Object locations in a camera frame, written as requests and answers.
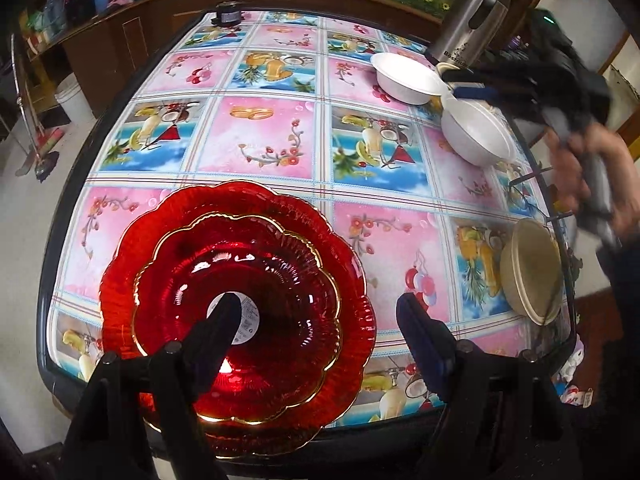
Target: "red glass plate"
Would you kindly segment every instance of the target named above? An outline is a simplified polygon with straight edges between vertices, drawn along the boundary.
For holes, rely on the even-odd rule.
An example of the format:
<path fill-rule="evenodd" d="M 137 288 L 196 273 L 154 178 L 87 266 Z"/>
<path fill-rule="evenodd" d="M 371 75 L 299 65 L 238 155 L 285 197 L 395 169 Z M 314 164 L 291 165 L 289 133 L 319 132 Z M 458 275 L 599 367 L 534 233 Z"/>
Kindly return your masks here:
<path fill-rule="evenodd" d="M 134 288 L 140 351 L 183 340 L 225 292 L 244 295 L 241 328 L 196 411 L 260 424 L 311 400 L 340 352 L 340 298 L 311 244 L 268 218 L 212 213 L 160 240 Z"/>
<path fill-rule="evenodd" d="M 332 231 L 326 219 L 304 200 L 236 180 L 218 186 L 185 187 L 169 195 L 155 210 L 137 218 L 123 234 L 100 284 L 104 347 L 119 352 L 124 358 L 140 355 L 130 323 L 135 306 L 132 292 L 136 275 L 151 260 L 162 236 L 215 211 L 266 216 L 286 230 L 305 237 L 318 250 L 324 269 L 334 277 L 340 291 L 342 307 L 338 318 L 342 349 L 327 371 L 318 394 L 259 426 L 247 427 L 234 422 L 206 426 L 218 456 L 291 451 L 303 446 L 322 427 L 349 409 L 360 391 L 363 368 L 376 339 L 375 316 L 366 297 L 366 282 L 358 257 Z M 146 419 L 157 425 L 151 397 L 142 396 L 141 401 L 148 408 Z"/>

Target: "cocktail glass print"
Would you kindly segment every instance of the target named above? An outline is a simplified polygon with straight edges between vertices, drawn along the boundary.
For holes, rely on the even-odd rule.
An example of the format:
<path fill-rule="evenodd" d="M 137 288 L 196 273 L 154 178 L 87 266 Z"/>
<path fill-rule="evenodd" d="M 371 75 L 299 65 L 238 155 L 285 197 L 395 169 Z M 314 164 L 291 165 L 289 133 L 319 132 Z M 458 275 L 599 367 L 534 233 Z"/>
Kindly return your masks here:
<path fill-rule="evenodd" d="M 387 43 L 400 46 L 407 50 L 413 50 L 418 54 L 423 53 L 426 49 L 426 47 L 424 45 L 421 45 L 420 43 L 415 43 L 415 41 L 408 40 L 407 38 L 402 38 L 401 36 L 396 36 L 395 34 L 391 34 L 389 32 L 383 32 L 382 39 Z"/>
<path fill-rule="evenodd" d="M 462 320 L 510 311 L 500 280 L 500 254 L 513 228 L 511 222 L 451 218 L 451 227 L 456 239 Z"/>
<path fill-rule="evenodd" d="M 267 12 L 264 21 L 267 23 L 290 23 L 293 25 L 318 26 L 317 16 L 307 16 L 298 12 Z"/>
<path fill-rule="evenodd" d="M 52 359 L 72 377 L 89 382 L 102 350 L 102 330 L 99 326 L 54 311 L 56 331 L 49 342 Z"/>
<path fill-rule="evenodd" d="M 318 30 L 315 27 L 295 25 L 258 25 L 249 45 L 252 48 L 288 48 L 315 52 L 318 47 Z"/>
<path fill-rule="evenodd" d="M 247 25 L 236 25 L 235 27 L 204 25 L 191 35 L 180 47 L 180 50 L 238 45 L 244 40 L 247 28 Z"/>
<path fill-rule="evenodd" d="M 524 181 L 510 186 L 511 181 L 529 173 L 529 168 L 519 162 L 505 162 L 503 160 L 495 164 L 494 168 L 509 212 L 535 218 L 540 209 L 532 185 Z"/>
<path fill-rule="evenodd" d="M 177 52 L 144 87 L 144 93 L 199 90 L 216 86 L 228 67 L 233 50 Z"/>
<path fill-rule="evenodd" d="M 154 209 L 169 189 L 91 187 L 79 207 L 78 222 L 69 233 L 62 290 L 96 305 L 104 270 L 125 229 Z"/>
<path fill-rule="evenodd" d="M 530 180 L 532 178 L 534 178 L 535 176 L 545 173 L 546 171 L 550 171 L 553 168 L 543 168 L 541 170 L 535 170 L 532 173 L 528 173 L 525 174 L 523 176 L 519 176 L 514 180 L 511 180 L 509 183 L 509 187 L 508 187 L 508 191 L 509 194 L 513 194 L 513 193 L 517 193 L 519 195 L 519 199 L 518 203 L 523 204 L 526 209 L 529 211 L 530 215 L 532 218 L 535 218 L 538 222 L 543 223 L 543 224 L 548 224 L 549 222 L 553 221 L 553 220 L 560 220 L 562 218 L 568 218 L 569 216 L 572 216 L 573 213 L 572 212 L 567 212 L 567 213 L 560 213 L 558 215 L 554 215 L 554 216 L 548 216 L 544 211 L 542 211 L 542 209 L 540 209 L 535 202 L 532 202 L 529 198 L 527 198 L 527 195 L 524 194 L 524 190 L 522 189 L 523 187 L 523 183 L 526 182 L 527 180 Z"/>
<path fill-rule="evenodd" d="M 298 99 L 223 98 L 198 171 L 311 178 L 315 106 Z"/>
<path fill-rule="evenodd" d="M 335 183 L 432 196 L 410 120 L 333 106 L 332 138 Z"/>
<path fill-rule="evenodd" d="M 359 23 L 345 22 L 344 20 L 336 20 L 334 18 L 326 18 L 324 20 L 324 27 L 327 30 L 335 32 L 343 32 L 345 34 L 353 36 L 363 36 L 371 40 L 378 39 L 378 31 L 369 25 L 361 25 Z"/>
<path fill-rule="evenodd" d="M 427 104 L 423 104 L 414 108 L 416 115 L 422 121 L 440 126 L 442 121 L 442 100 L 438 96 L 434 96 Z"/>
<path fill-rule="evenodd" d="M 194 97 L 136 104 L 111 142 L 100 170 L 179 171 L 204 102 Z"/>
<path fill-rule="evenodd" d="M 316 57 L 276 51 L 249 51 L 229 88 L 262 88 L 316 93 Z"/>
<path fill-rule="evenodd" d="M 502 209 L 501 191 L 487 179 L 482 168 L 459 156 L 439 128 L 424 126 L 422 131 L 431 156 L 438 161 L 440 187 L 446 198 L 472 204 L 474 208 Z"/>
<path fill-rule="evenodd" d="M 428 390 L 411 354 L 373 357 L 365 367 L 360 393 L 336 426 L 353 426 L 425 412 L 442 406 Z"/>
<path fill-rule="evenodd" d="M 378 335 L 394 334 L 388 342 L 403 343 L 396 301 L 406 292 L 431 317 L 449 321 L 443 241 L 434 213 L 335 202 L 332 223 L 360 257 Z"/>
<path fill-rule="evenodd" d="M 380 42 L 350 36 L 341 32 L 327 31 L 327 49 L 334 56 L 346 56 L 361 61 L 369 61 L 371 56 L 382 52 Z"/>
<path fill-rule="evenodd" d="M 387 94 L 378 84 L 376 69 L 369 63 L 329 57 L 329 89 L 332 98 L 348 99 L 377 108 L 408 112 L 408 105 Z"/>

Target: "table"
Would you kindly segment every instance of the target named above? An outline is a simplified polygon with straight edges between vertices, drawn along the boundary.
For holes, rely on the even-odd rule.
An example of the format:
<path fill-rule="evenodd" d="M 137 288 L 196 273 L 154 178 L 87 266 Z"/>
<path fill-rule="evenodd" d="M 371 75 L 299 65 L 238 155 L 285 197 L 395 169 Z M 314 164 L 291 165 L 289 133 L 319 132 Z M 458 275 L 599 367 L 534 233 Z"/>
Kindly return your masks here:
<path fill-rule="evenodd" d="M 508 190 L 531 171 L 528 148 L 516 142 L 514 163 L 472 166 L 442 135 L 437 102 L 408 106 L 376 84 L 372 54 L 433 70 L 423 45 L 325 16 L 249 10 L 226 29 L 213 17 L 190 23 L 137 74 L 63 192 L 39 304 L 39 365 L 54 394 L 77 397 L 102 353 L 98 288 L 127 225 L 183 186 L 237 178 L 309 200 L 362 260 L 376 347 L 354 405 L 331 427 L 441 405 L 396 324 L 404 292 L 485 351 L 516 356 L 535 340 L 539 354 L 572 349 L 571 295 L 538 338 L 500 287 L 500 250 L 514 224 L 535 207 L 548 211 L 536 179 L 521 184 L 526 200 Z"/>

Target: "wooden door frame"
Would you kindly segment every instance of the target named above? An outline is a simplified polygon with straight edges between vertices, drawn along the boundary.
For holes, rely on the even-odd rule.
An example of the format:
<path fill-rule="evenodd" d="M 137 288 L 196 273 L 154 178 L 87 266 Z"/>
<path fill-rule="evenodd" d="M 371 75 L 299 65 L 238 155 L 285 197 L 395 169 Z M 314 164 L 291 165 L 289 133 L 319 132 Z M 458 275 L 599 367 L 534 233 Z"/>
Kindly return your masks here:
<path fill-rule="evenodd" d="M 609 57 L 607 57 L 607 60 L 603 63 L 603 65 L 598 70 L 598 74 L 600 75 L 604 74 L 604 71 L 607 68 L 609 68 L 609 65 L 612 64 L 613 60 L 616 59 L 618 54 L 620 54 L 620 51 L 625 46 L 626 40 L 628 40 L 630 36 L 631 35 L 629 34 L 628 30 L 625 30 L 622 33 L 622 36 L 620 36 L 620 39 L 618 40 L 618 42 L 616 43 L 616 46 L 611 51 L 611 54 L 609 54 Z"/>
<path fill-rule="evenodd" d="M 634 112 L 618 128 L 618 133 L 629 147 L 631 156 L 634 160 L 638 160 L 640 158 L 640 104 L 636 106 Z"/>

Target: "white plastic bowl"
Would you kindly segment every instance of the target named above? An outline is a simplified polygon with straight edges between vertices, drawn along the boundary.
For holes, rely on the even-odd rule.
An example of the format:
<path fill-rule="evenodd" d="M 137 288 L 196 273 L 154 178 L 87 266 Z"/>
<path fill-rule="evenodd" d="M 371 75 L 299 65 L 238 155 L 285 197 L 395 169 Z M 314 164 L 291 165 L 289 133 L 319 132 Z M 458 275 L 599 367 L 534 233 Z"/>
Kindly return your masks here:
<path fill-rule="evenodd" d="M 561 287 L 554 290 L 560 272 L 560 255 L 549 231 L 530 218 L 519 220 L 500 255 L 502 290 L 511 308 L 537 325 L 551 323 L 562 303 Z"/>
<path fill-rule="evenodd" d="M 481 104 L 449 97 L 443 106 L 442 133 L 467 162 L 486 167 L 514 160 L 516 149 L 510 132 Z"/>
<path fill-rule="evenodd" d="M 410 105 L 423 105 L 449 89 L 433 70 L 415 59 L 380 52 L 371 56 L 378 84 L 391 97 Z"/>

